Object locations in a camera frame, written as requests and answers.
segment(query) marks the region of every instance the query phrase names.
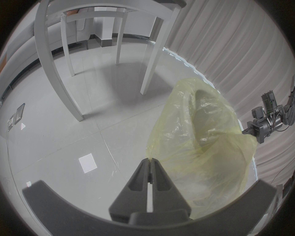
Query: white square light patch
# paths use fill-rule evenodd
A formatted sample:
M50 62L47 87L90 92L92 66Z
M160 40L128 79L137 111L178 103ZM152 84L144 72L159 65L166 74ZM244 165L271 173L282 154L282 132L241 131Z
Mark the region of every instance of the white square light patch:
M87 173L97 168L91 153L86 156L80 157L79 161L83 168L84 173Z

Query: tile floor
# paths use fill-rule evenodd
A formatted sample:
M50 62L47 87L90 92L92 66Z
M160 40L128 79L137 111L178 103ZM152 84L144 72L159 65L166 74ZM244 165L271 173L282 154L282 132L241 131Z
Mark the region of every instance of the tile floor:
M70 52L74 77L63 54L54 58L84 114L81 122L65 108L40 65L6 97L0 109L0 180L38 235L47 232L26 204L23 188L42 179L70 203L110 219L108 207L145 158L147 139L175 83L182 78L202 79L163 51L149 90L142 96L140 87L152 49L151 42L124 39L120 64L115 65L115 47L101 48L96 40L89 40L89 50ZM26 104L22 119L7 133L7 120L22 103ZM79 158L88 154L97 168L84 173ZM252 166L247 188L254 181Z

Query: white chair leg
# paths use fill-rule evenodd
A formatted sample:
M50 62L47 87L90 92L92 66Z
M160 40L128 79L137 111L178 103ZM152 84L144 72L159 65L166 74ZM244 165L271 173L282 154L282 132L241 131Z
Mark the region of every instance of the white chair leg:
M146 92L148 90L148 87L150 85L150 81L153 77L157 63L159 61L161 52L165 46L165 43L167 41L167 38L170 34L170 31L171 31L173 25L174 25L174 22L178 16L179 11L180 11L180 8L176 7L171 15L170 20L164 21L161 26L161 29L159 31L154 49L153 49L152 54L150 56L149 63L147 65L148 67L147 67L147 70L145 73L145 77L142 82L142 86L141 86L141 90L140 90L140 93L142 95L146 94Z
M74 101L70 97L68 91L66 90L61 78L56 69L55 63L53 61L52 53L49 48L48 40L48 28L45 25L45 16L49 0L42 0L37 10L35 18L35 42L39 60L43 67L43 70L51 83L56 94L59 96L63 104L72 113L72 115L78 120L83 120L83 115L75 105Z
M62 16L60 20L60 29L61 29L61 41L63 43L63 52L65 54L65 60L67 61L68 68L70 71L71 76L74 76L74 69L70 59L68 41L67 41L67 34L66 34L66 16Z
M120 61L121 45L122 45L123 33L124 33L124 28L125 28L125 24L127 20L127 15L128 15L128 12L124 12L123 18L121 20L120 28L119 28L117 46L116 46L117 48L116 65L118 65Z

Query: orange cushion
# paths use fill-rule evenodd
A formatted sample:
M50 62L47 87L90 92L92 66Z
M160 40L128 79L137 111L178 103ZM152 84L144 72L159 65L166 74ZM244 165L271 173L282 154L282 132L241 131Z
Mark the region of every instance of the orange cushion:
M6 65L6 54L5 54L4 58L2 59L2 61L0 62L0 73L3 70L5 65Z
M70 16L70 15L76 14L76 13L78 13L78 11L79 11L79 9L71 10L71 11L67 11L67 16Z

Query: trash bag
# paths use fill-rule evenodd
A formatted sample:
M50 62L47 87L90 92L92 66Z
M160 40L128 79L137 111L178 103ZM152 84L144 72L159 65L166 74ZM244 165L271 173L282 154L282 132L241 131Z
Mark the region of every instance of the trash bag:
M198 78L178 81L157 120L146 157L158 159L192 208L208 215L241 195L256 138L244 135L233 108Z

